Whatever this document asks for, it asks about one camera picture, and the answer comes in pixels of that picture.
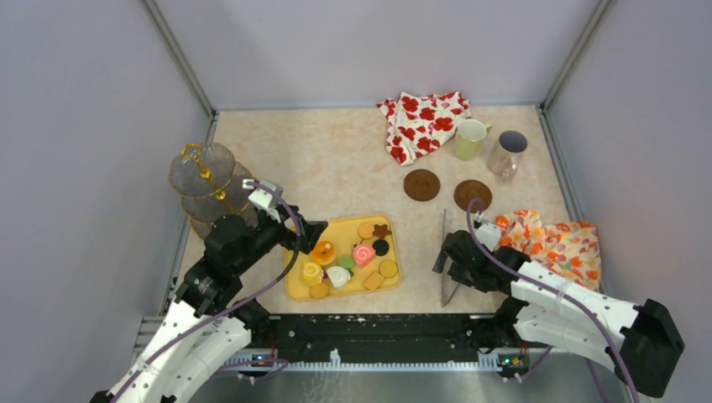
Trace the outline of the orange glazed donut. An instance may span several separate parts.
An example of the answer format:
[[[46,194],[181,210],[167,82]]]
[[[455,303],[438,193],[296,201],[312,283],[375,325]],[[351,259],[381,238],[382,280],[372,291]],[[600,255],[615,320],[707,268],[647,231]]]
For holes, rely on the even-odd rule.
[[[321,266],[328,266],[335,261],[337,255],[338,249],[333,242],[319,241],[311,252],[311,259]]]

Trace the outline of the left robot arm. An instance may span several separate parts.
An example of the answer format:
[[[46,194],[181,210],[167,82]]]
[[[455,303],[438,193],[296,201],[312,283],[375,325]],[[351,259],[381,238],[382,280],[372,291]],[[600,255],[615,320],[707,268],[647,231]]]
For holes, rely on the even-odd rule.
[[[252,314],[257,299],[278,285],[309,254],[326,221],[308,221],[293,205],[256,214],[220,217],[204,240],[202,257],[186,272],[160,328],[128,372],[93,402],[185,402],[239,349],[268,339],[269,324]],[[292,253],[285,268],[252,295],[237,300],[242,276],[275,247]]]

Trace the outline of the three-tier glass dessert stand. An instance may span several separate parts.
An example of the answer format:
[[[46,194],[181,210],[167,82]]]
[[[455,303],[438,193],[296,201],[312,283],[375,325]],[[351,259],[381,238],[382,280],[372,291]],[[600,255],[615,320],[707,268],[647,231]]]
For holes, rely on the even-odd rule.
[[[228,214],[240,216],[250,227],[257,224],[257,210],[243,188],[243,181],[253,178],[232,151],[218,143],[187,144],[170,164],[169,183],[201,239]]]

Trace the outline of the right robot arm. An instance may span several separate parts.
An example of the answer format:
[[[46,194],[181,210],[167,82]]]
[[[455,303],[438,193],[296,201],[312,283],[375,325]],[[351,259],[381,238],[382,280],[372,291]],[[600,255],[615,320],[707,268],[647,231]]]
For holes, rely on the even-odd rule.
[[[490,251],[472,234],[448,233],[433,267],[455,282],[507,297],[495,340],[543,343],[594,361],[636,392],[661,398],[685,349],[670,311],[648,299],[617,300],[547,269],[511,247]]]

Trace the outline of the metal serving tongs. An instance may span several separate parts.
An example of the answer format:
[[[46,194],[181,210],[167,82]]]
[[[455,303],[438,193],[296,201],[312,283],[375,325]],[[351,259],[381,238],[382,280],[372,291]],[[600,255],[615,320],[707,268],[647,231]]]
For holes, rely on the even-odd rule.
[[[441,231],[441,240],[444,242],[447,235],[448,235],[448,229],[449,229],[449,224],[450,224],[450,219],[448,218],[448,210],[446,208],[443,209],[442,211],[442,231]],[[445,308],[448,306],[448,304],[452,301],[454,296],[456,295],[458,288],[460,286],[459,283],[455,282],[448,274],[448,270],[452,265],[452,260],[446,255],[443,255],[442,258],[442,272],[440,274],[441,278],[441,285],[440,285],[440,303],[441,307]]]

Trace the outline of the pink swirl roll cake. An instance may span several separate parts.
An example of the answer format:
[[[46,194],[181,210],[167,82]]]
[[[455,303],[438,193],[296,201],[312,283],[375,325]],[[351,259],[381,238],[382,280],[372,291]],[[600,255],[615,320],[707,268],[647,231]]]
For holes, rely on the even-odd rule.
[[[375,249],[369,244],[358,244],[353,249],[353,260],[359,268],[368,266],[377,257]]]

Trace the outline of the green macaron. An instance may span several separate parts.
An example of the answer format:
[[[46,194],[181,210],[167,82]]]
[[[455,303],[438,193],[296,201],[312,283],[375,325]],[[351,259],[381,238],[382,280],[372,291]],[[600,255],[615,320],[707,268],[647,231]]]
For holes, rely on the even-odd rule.
[[[352,255],[344,254],[338,257],[338,266],[346,270],[352,270],[355,266],[355,260]]]

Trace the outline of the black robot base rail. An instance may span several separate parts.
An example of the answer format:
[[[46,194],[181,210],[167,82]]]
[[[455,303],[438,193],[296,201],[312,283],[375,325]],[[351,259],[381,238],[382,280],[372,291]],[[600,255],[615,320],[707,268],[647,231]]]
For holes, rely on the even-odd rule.
[[[512,324],[470,314],[282,314],[252,331],[249,347],[292,363],[474,362],[497,348],[521,348]]]

